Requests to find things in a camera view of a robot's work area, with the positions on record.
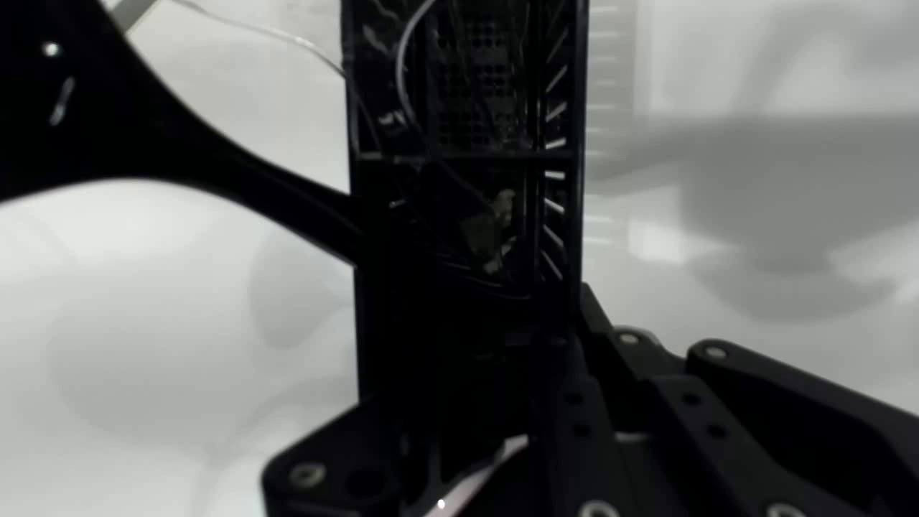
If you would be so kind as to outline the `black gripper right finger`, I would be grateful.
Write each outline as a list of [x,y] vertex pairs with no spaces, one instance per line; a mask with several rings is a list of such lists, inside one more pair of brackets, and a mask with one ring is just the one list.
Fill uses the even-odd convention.
[[545,517],[919,517],[919,418],[725,339],[670,354],[545,290]]

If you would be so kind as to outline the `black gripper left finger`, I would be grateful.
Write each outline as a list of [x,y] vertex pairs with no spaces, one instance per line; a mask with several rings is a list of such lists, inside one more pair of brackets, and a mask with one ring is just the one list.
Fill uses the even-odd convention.
[[377,395],[276,455],[263,472],[268,517],[425,517],[488,472],[455,517],[528,512],[531,398],[505,383]]

